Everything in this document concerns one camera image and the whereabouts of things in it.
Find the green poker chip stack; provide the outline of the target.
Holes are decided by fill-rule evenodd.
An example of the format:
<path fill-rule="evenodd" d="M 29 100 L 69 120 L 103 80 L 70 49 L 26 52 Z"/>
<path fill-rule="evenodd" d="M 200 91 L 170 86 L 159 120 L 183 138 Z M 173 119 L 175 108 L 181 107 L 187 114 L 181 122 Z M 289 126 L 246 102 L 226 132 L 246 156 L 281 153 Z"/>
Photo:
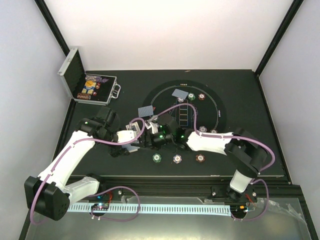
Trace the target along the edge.
<path fill-rule="evenodd" d="M 162 160 L 162 157 L 161 157 L 160 154 L 155 153 L 155 154 L 152 156 L 152 160 L 153 160 L 155 163 L 160 163 L 161 160 Z"/>

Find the aluminium poker chip case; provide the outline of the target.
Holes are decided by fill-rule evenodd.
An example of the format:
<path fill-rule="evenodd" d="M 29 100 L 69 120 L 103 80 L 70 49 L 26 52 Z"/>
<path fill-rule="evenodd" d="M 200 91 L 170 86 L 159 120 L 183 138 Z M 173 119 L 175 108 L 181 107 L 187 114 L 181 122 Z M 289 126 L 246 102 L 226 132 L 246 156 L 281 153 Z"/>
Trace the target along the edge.
<path fill-rule="evenodd" d="M 70 50 L 57 74 L 62 80 L 68 95 L 78 103 L 107 106 L 112 99 L 117 99 L 121 92 L 121 85 L 118 84 L 116 76 L 88 73 L 85 71 L 77 47 L 73 47 Z M 98 83 L 100 84 L 99 93 L 97 95 L 92 94 L 91 100 L 77 99 L 77 94 L 82 92 L 86 83 L 86 75 L 102 76 L 109 79 L 109 81 Z"/>

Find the dealt card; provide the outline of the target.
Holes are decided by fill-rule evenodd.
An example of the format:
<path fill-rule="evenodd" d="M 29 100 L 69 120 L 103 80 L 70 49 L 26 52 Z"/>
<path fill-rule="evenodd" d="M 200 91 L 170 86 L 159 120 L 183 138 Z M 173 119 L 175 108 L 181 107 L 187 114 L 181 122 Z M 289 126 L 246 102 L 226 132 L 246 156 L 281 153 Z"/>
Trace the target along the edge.
<path fill-rule="evenodd" d="M 180 99 L 184 100 L 188 96 L 188 94 L 189 93 L 187 91 L 175 89 L 171 95 L 173 97 L 180 98 Z"/>
<path fill-rule="evenodd" d="M 152 105 L 143 106 L 138 108 L 138 117 L 145 118 L 154 115 L 154 108 Z"/>

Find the round black poker mat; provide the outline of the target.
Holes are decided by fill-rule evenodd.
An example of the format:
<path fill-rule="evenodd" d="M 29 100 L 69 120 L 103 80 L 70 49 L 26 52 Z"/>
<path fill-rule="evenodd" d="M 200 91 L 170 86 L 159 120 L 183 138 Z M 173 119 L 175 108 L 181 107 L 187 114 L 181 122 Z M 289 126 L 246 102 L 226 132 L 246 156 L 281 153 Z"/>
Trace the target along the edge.
<path fill-rule="evenodd" d="M 187 96 L 184 102 L 178 102 L 178 98 L 172 96 L 175 89 L 193 93 L 195 100 L 189 100 Z M 199 100 L 199 94 L 204 94 L 205 99 Z M 205 126 L 206 133 L 211 133 L 211 130 L 222 133 L 226 127 L 227 110 L 221 98 L 208 86 L 195 81 L 162 83 L 148 94 L 143 105 L 156 107 L 153 115 L 172 116 L 182 128 L 199 130 L 200 126 Z"/>

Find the blue white poker chip stack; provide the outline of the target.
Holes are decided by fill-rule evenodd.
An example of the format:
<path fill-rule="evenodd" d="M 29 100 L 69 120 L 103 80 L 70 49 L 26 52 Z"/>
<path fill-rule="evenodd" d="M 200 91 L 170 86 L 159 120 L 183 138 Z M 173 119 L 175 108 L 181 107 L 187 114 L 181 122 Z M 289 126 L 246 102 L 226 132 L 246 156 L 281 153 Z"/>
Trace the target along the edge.
<path fill-rule="evenodd" d="M 174 157 L 173 157 L 173 162 L 176 163 L 176 164 L 179 164 L 180 162 L 182 161 L 182 157 L 178 154 L 176 154 Z"/>

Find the yellow blue card box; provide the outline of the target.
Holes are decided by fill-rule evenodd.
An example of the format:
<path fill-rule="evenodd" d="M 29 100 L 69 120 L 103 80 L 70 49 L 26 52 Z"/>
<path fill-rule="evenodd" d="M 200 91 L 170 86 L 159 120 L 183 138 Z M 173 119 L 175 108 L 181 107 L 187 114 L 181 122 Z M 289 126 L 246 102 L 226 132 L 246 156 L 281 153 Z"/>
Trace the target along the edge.
<path fill-rule="evenodd" d="M 82 93 L 92 95 L 96 89 L 97 83 L 94 81 L 86 81 L 83 88 Z"/>

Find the red dice in case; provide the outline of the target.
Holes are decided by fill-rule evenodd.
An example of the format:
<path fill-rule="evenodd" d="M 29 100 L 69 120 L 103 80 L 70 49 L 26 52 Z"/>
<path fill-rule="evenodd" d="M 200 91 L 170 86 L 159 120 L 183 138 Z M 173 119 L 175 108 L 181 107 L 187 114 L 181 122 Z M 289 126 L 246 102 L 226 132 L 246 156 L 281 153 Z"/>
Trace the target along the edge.
<path fill-rule="evenodd" d="M 101 85 L 99 83 L 96 84 L 95 88 L 94 88 L 94 91 L 93 91 L 93 95 L 94 96 L 97 96 L 99 91 L 100 91 L 100 87 Z"/>

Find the black aluminium mounting rail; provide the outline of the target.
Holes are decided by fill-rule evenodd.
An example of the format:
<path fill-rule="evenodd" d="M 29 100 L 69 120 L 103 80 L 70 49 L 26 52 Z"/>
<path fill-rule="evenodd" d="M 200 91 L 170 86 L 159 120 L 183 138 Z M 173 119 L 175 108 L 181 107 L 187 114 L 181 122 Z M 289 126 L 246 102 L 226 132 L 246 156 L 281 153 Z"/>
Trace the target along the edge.
<path fill-rule="evenodd" d="M 227 189 L 231 177 L 125 177 L 101 176 L 89 173 L 100 182 L 98 193 L 115 187 L 112 190 L 114 200 L 122 196 L 133 197 L 131 188 L 139 197 L 195 197 L 229 201 Z"/>

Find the brown chips in case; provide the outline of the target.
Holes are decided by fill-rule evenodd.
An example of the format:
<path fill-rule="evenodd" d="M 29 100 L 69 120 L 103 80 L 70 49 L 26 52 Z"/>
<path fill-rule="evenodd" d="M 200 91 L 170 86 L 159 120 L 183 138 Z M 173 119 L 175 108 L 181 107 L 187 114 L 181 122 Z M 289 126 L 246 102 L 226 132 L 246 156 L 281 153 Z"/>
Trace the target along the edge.
<path fill-rule="evenodd" d="M 89 93 L 80 92 L 77 94 L 77 99 L 79 100 L 91 100 L 91 98 L 92 98 L 92 95 Z"/>

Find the brown poker chip stack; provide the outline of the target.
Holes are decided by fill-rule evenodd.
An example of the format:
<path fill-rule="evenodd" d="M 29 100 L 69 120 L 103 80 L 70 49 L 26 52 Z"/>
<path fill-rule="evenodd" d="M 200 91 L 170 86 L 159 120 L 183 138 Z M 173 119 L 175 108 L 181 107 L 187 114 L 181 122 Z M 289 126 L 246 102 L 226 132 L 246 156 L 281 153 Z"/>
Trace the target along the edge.
<path fill-rule="evenodd" d="M 198 154 L 198 155 L 196 155 L 195 159 L 197 162 L 203 163 L 205 161 L 205 156 L 202 154 Z"/>

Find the purple chips in case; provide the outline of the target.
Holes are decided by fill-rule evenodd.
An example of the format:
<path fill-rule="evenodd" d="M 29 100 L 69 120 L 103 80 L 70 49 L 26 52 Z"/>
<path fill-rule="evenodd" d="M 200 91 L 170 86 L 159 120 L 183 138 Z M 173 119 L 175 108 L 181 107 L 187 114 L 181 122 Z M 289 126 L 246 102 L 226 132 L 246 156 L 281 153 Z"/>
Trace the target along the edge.
<path fill-rule="evenodd" d="M 94 83 L 104 84 L 104 83 L 108 82 L 109 79 L 108 78 L 104 78 L 104 77 L 99 76 L 99 75 L 86 75 L 85 76 L 85 81 L 86 82 L 92 81 Z"/>

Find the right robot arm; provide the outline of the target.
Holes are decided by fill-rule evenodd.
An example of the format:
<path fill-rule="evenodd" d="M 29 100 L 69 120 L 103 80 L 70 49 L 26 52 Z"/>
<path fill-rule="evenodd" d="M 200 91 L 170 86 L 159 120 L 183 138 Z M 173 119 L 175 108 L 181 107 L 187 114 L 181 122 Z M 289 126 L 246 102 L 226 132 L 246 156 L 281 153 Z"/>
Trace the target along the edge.
<path fill-rule="evenodd" d="M 178 126 L 170 116 L 160 116 L 156 123 L 146 122 L 146 131 L 133 143 L 144 149 L 160 149 L 173 144 L 182 150 L 211 152 L 227 156 L 236 167 L 226 188 L 225 196 L 232 202 L 240 201 L 246 195 L 248 185 L 254 182 L 260 172 L 268 168 L 268 157 L 275 161 L 273 151 L 265 144 L 252 138 L 244 129 L 228 133 L 201 132 L 197 129 Z"/>

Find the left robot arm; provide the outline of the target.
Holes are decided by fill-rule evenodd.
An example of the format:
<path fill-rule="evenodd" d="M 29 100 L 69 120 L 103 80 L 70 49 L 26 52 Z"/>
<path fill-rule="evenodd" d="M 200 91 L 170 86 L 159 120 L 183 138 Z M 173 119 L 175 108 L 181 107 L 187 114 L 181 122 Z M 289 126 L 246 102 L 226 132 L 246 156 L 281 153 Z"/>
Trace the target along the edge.
<path fill-rule="evenodd" d="M 67 182 L 82 158 L 96 143 L 121 147 L 136 137 L 137 133 L 131 128 L 113 129 L 116 116 L 113 110 L 105 108 L 96 117 L 83 118 L 54 161 L 37 177 L 27 178 L 24 190 L 31 218 L 38 213 L 58 221 L 75 202 L 90 195 L 97 200 L 107 195 L 107 186 L 91 176 L 72 184 Z"/>

